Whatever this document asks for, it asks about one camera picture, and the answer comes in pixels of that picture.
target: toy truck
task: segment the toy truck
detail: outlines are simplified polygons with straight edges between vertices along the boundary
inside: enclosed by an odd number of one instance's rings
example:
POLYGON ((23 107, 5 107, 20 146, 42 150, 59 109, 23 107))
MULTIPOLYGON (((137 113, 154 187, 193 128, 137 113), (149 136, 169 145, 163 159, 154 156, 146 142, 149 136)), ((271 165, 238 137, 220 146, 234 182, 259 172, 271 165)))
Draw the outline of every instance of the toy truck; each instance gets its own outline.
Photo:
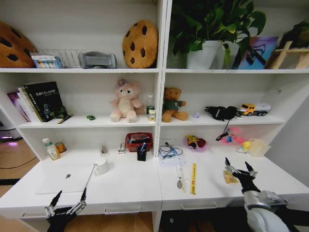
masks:
POLYGON ((245 103, 239 108, 239 112, 247 116, 265 116, 270 109, 271 106, 267 103, 258 103, 256 105, 245 103))

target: cookie-shaped cushion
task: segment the cookie-shaped cushion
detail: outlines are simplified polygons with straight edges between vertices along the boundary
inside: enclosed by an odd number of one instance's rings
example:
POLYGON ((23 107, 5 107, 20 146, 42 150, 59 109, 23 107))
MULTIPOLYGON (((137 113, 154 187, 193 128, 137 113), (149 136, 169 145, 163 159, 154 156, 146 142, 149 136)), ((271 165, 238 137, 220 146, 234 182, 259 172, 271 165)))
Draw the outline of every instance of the cookie-shaped cushion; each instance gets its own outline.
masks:
POLYGON ((126 33, 122 51, 127 66, 135 69, 149 68, 158 53, 158 31, 148 20, 140 20, 126 33))
POLYGON ((0 22, 0 68, 33 68, 31 42, 18 30, 0 22))

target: drawer handle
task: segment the drawer handle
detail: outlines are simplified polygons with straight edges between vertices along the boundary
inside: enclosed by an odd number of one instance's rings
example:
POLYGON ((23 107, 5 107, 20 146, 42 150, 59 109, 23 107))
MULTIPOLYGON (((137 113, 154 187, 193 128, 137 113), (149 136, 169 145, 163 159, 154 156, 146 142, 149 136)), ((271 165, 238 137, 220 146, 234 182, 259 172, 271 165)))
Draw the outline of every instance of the drawer handle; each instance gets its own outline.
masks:
POLYGON ((183 210, 216 209, 216 208, 217 208, 216 202, 213 202, 213 205, 214 205, 214 206, 211 206, 211 207, 186 208, 186 207, 184 207, 184 205, 182 204, 182 208, 183 208, 183 210))
POLYGON ((46 218, 46 215, 43 214, 27 214, 22 213, 19 217, 19 219, 39 219, 39 218, 46 218))
POLYGON ((104 210, 105 215, 117 215, 117 214, 138 214, 140 213, 140 208, 136 211, 118 211, 118 212, 107 212, 106 209, 104 210))

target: red basket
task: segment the red basket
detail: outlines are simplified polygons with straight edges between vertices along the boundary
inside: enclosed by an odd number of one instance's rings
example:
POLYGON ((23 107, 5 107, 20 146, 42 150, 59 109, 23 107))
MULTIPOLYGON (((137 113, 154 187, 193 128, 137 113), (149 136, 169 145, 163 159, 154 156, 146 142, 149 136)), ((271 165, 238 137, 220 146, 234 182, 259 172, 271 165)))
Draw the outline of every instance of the red basket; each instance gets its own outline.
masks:
POLYGON ((137 133, 129 133, 126 135, 126 147, 129 149, 130 152, 134 152, 137 151, 137 148, 140 146, 142 146, 143 143, 140 144, 129 144, 128 142, 130 141, 130 139, 133 138, 135 140, 141 140, 141 139, 146 139, 146 138, 150 138, 150 143, 146 143, 147 144, 147 151, 150 151, 150 148, 153 144, 153 135, 151 133, 144 133, 144 132, 137 132, 137 133))

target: black book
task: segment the black book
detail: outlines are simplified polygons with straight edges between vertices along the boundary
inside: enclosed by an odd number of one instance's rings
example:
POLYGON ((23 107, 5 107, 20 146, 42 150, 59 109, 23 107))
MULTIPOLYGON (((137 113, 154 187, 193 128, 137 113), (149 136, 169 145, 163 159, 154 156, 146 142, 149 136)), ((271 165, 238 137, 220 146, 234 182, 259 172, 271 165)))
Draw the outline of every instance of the black book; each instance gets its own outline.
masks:
POLYGON ((24 86, 44 122, 68 115, 62 104, 56 81, 25 84, 24 86))

